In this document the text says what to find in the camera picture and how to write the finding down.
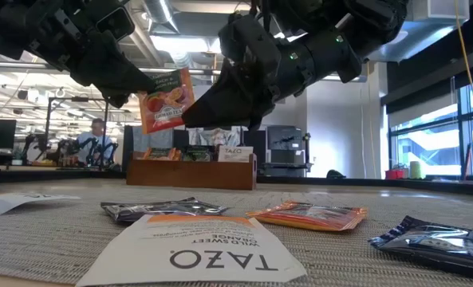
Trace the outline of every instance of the table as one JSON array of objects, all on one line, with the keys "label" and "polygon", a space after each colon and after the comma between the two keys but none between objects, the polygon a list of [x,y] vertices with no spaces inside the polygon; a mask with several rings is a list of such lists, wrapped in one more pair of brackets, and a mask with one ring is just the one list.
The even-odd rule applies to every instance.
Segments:
[{"label": "table", "polygon": [[129,187],[123,179],[0,184],[0,192],[15,191],[79,195],[82,200],[31,203],[0,216],[0,274],[11,276],[0,276],[0,286],[74,285],[124,229],[104,214],[101,201],[151,202],[189,196],[229,206],[230,216],[243,216],[245,211],[272,207],[287,199],[369,208],[366,220],[354,231],[341,234],[265,225],[309,273],[284,286],[473,286],[473,279],[396,258],[366,242],[396,226],[405,215],[473,228],[473,196],[469,195],[283,184],[259,184],[256,191]]}]

